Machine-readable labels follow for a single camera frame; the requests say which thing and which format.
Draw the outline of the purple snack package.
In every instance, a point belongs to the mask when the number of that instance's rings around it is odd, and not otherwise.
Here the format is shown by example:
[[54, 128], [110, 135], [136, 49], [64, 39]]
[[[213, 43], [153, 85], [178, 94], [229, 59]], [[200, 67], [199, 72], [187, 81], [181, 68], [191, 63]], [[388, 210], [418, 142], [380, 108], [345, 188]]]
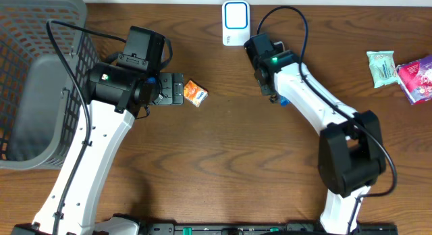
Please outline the purple snack package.
[[411, 105], [431, 100], [431, 56], [399, 65], [400, 88]]

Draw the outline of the mint green snack packet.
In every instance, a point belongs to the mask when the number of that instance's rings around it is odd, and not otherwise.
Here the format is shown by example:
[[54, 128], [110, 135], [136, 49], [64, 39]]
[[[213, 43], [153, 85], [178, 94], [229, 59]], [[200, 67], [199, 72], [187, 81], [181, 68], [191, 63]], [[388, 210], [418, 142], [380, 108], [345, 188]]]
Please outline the mint green snack packet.
[[399, 83], [394, 51], [367, 51], [367, 57], [375, 88]]

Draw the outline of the blue snack bar wrapper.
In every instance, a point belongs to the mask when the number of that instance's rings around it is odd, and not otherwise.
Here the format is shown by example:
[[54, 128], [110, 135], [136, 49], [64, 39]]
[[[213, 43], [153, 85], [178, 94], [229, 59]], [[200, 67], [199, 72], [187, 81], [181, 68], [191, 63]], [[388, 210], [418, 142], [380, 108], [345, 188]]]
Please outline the blue snack bar wrapper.
[[286, 106], [286, 105], [290, 104], [290, 101], [287, 98], [283, 97], [283, 96], [280, 97], [279, 102], [280, 102], [281, 106]]

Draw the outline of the orange tissue pack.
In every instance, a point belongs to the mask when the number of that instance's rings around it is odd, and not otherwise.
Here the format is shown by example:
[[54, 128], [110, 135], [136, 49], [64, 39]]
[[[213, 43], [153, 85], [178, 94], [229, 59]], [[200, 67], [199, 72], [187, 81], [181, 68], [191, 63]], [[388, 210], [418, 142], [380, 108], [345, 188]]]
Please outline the orange tissue pack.
[[192, 80], [189, 80], [184, 86], [184, 98], [191, 102], [195, 107], [200, 107], [200, 104], [208, 97], [208, 92], [197, 85]]

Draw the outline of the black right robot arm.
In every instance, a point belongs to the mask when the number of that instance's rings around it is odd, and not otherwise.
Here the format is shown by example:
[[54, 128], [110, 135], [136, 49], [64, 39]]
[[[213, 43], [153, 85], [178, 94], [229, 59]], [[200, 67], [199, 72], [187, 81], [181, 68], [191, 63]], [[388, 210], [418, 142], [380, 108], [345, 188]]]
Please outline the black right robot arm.
[[384, 154], [348, 121], [353, 118], [381, 141], [379, 120], [372, 111], [359, 113], [335, 98], [311, 75], [305, 63], [266, 34], [244, 43], [263, 95], [285, 97], [319, 135], [319, 175], [328, 192], [320, 216], [323, 229], [347, 234], [357, 227], [356, 198], [370, 191], [385, 171]]

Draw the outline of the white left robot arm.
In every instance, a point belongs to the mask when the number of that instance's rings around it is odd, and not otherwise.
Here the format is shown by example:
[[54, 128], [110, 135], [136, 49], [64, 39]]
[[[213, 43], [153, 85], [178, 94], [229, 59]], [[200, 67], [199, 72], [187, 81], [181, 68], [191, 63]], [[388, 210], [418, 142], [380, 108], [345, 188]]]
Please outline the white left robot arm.
[[132, 26], [124, 50], [96, 63], [78, 87], [80, 116], [72, 145], [45, 204], [14, 234], [144, 234], [144, 225], [123, 214], [101, 223], [95, 217], [100, 195], [119, 146], [150, 106], [181, 105], [183, 76], [167, 73], [170, 40]]

